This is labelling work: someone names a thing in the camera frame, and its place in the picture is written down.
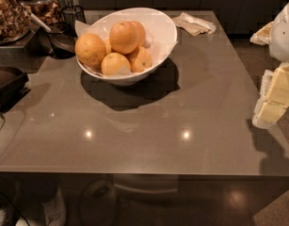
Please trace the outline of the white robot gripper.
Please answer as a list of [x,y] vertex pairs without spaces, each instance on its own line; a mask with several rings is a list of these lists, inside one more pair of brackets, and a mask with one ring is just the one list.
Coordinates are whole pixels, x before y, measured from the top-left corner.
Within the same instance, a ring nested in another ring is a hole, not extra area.
[[258,45],[269,44],[270,55],[283,62],[274,72],[265,71],[252,117],[254,126],[269,129],[289,107],[289,2],[274,23],[263,26],[249,41]]

